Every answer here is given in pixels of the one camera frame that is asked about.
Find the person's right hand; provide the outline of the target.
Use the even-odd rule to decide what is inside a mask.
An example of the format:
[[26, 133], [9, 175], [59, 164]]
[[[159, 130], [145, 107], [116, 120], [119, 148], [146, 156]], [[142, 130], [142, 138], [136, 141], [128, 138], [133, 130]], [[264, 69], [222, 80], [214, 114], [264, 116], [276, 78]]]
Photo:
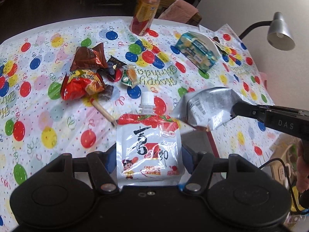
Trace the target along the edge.
[[308, 190], [309, 188], [309, 168], [303, 157], [304, 149], [302, 141], [299, 141], [297, 145], [297, 162], [296, 162], [296, 188], [300, 193]]

